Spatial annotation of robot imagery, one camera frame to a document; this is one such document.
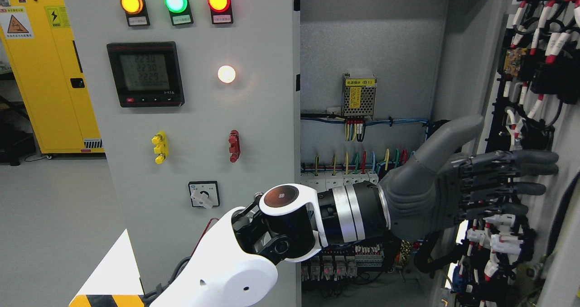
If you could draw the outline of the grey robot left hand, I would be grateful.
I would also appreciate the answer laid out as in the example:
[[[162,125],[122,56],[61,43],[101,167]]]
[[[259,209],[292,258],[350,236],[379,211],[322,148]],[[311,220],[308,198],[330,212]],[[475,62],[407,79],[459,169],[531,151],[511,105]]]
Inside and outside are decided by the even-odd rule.
[[[380,185],[392,233],[406,241],[422,239],[464,220],[494,215],[523,216],[528,208],[508,198],[540,196],[543,184],[518,182],[522,176],[555,175],[559,155],[544,150],[493,151],[476,156],[456,150],[481,134],[484,119],[471,115],[442,125]]]

